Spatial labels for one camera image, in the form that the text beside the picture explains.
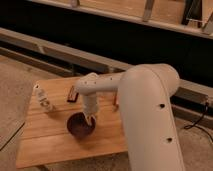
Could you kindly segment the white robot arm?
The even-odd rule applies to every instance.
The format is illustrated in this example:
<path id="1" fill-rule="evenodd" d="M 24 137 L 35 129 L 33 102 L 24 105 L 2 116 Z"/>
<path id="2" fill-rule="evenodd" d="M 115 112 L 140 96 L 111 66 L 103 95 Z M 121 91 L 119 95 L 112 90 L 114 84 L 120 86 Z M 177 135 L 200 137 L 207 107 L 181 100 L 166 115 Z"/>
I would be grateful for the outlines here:
<path id="1" fill-rule="evenodd" d="M 83 113 L 97 113 L 98 92 L 116 91 L 132 171 L 185 171 L 170 97 L 180 77 L 168 64 L 142 64 L 100 77 L 90 73 L 75 83 Z"/>

